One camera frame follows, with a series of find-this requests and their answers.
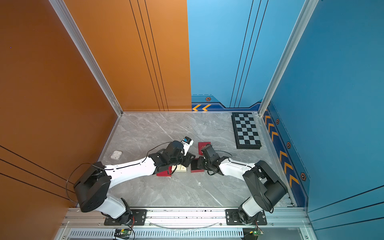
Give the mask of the red jewelry box base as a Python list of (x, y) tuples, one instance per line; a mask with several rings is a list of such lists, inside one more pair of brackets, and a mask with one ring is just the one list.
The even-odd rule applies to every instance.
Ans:
[(198, 167), (198, 159), (194, 159), (191, 162), (191, 173), (201, 173), (204, 172), (205, 170), (200, 169)]

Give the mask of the cream lotus print box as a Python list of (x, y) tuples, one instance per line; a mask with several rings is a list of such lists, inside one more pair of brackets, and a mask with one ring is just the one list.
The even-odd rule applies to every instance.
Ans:
[(175, 172), (183, 172), (185, 173), (187, 171), (187, 168), (184, 167), (183, 165), (177, 165), (175, 168)]

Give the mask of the red jewelry box lid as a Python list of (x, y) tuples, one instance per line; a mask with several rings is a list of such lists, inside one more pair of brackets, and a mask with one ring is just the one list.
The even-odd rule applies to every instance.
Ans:
[(198, 143), (198, 150), (199, 150), (199, 155), (200, 156), (203, 156), (203, 152), (202, 152), (202, 149), (207, 146), (207, 145), (210, 145), (211, 143), (210, 142), (199, 142)]

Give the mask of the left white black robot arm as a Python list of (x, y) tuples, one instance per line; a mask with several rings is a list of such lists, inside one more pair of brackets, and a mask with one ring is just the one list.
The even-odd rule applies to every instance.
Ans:
[(188, 167), (195, 155), (189, 153), (194, 141), (185, 137), (172, 141), (165, 149), (130, 163), (107, 165), (97, 162), (74, 183), (74, 191), (83, 213), (97, 211), (115, 220), (119, 225), (131, 225), (133, 212), (123, 198), (117, 198), (110, 189), (126, 181), (156, 175), (174, 166)]

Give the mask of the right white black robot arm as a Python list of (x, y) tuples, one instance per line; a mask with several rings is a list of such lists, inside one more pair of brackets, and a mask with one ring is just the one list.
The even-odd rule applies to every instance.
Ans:
[(272, 213), (275, 205), (288, 193), (286, 184), (262, 160), (251, 164), (242, 163), (215, 154), (210, 159), (200, 156), (198, 168), (246, 183), (251, 196), (238, 207), (240, 222), (244, 225), (252, 224), (261, 211)]

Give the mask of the left closed red jewelry box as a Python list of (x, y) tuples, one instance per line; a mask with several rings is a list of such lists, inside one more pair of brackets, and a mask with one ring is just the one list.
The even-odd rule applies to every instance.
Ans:
[(173, 167), (168, 167), (167, 170), (157, 173), (157, 177), (171, 177), (172, 176), (172, 168)]

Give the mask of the black white chessboard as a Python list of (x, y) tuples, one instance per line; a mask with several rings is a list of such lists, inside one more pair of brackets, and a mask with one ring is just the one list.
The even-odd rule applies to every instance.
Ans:
[(231, 118), (237, 149), (259, 150), (262, 144), (254, 115), (235, 112)]

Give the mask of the white earbuds case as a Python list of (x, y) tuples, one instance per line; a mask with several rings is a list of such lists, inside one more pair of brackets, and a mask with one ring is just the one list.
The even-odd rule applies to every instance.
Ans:
[(123, 155), (123, 152), (122, 151), (113, 151), (113, 153), (111, 154), (111, 159), (112, 160), (119, 160)]

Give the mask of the right green circuit board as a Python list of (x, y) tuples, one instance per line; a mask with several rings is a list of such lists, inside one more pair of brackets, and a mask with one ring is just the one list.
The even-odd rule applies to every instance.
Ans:
[(260, 236), (264, 235), (264, 232), (260, 229), (247, 229), (243, 228), (242, 240), (257, 240)]

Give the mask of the green circuit board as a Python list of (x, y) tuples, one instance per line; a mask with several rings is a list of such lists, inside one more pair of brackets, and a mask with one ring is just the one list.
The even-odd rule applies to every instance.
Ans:
[(260, 229), (247, 229), (243, 228), (242, 240), (257, 240), (260, 236), (264, 235), (264, 232)]
[(133, 240), (134, 233), (129, 229), (115, 229), (114, 240)]

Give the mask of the left green circuit board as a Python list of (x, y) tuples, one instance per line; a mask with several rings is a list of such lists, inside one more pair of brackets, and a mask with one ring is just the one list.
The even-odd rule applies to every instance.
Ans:
[(129, 229), (115, 229), (114, 240), (133, 240), (134, 233)]

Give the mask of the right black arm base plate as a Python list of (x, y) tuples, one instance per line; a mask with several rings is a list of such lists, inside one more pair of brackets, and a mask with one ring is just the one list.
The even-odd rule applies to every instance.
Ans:
[(260, 225), (266, 226), (267, 218), (264, 210), (258, 212), (253, 217), (248, 216), (244, 211), (239, 211), (238, 209), (226, 209), (226, 221), (227, 225)]

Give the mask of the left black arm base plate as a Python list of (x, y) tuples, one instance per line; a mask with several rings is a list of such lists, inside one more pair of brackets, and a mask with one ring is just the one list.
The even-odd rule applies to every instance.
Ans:
[(113, 219), (112, 217), (105, 215), (105, 226), (144, 226), (146, 217), (147, 217), (146, 209), (131, 209), (128, 213), (124, 213), (117, 219)]

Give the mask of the aluminium front rail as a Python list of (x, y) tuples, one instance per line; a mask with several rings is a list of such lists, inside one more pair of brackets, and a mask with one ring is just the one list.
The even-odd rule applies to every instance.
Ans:
[[(134, 228), (159, 227), (165, 229), (195, 229), (209, 227), (230, 227), (226, 221), (226, 209), (230, 207), (192, 207), (192, 208), (134, 208), (146, 209), (144, 226)], [(265, 212), (265, 228), (305, 228), (312, 224), (303, 208), (275, 207), (273, 213)], [(111, 228), (105, 226), (105, 216), (99, 212), (82, 213), (79, 208), (70, 208), (60, 228)]]

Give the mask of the right aluminium corner post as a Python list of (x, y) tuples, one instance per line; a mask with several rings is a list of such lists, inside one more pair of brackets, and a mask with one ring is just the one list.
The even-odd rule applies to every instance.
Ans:
[(262, 103), (258, 110), (259, 116), (262, 117), (270, 104), (272, 97), (289, 65), (289, 62), (301, 40), (301, 37), (313, 15), (313, 12), (319, 0), (306, 0), (300, 11), (298, 19), (287, 41), (285, 49), (276, 67), (276, 70), (271, 78), (270, 84), (263, 97)]

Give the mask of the aluminium corner post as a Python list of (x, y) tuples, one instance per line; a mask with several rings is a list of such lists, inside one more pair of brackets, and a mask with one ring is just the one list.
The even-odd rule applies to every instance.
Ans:
[(272, 97), (289, 65), (289, 62), (301, 40), (301, 37), (313, 15), (313, 12), (319, 0), (306, 0), (300, 11), (298, 19), (287, 41), (285, 49), (276, 67), (276, 70), (271, 78), (270, 84), (263, 97), (262, 103), (258, 110), (259, 116), (262, 117), (270, 104)]
[(112, 106), (113, 110), (120, 118), (124, 111), (119, 104), (112, 88), (110, 87), (105, 75), (103, 74), (99, 64), (97, 63), (91, 49), (89, 48), (85, 38), (83, 37), (79, 27), (77, 26), (74, 18), (72, 17), (67, 5), (62, 0), (49, 0), (51, 6), (65, 27), (70, 38), (77, 47), (79, 53), (102, 89), (104, 95)]

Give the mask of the left aluminium corner post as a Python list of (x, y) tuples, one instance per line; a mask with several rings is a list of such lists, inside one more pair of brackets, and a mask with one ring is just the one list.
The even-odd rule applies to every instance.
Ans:
[(112, 106), (113, 110), (120, 118), (124, 111), (119, 104), (112, 88), (110, 87), (105, 75), (103, 74), (99, 64), (97, 63), (91, 49), (89, 48), (85, 38), (83, 37), (79, 27), (77, 26), (74, 18), (72, 17), (67, 5), (62, 0), (49, 0), (51, 6), (65, 27), (70, 38), (77, 47), (79, 53), (102, 89), (104, 95)]

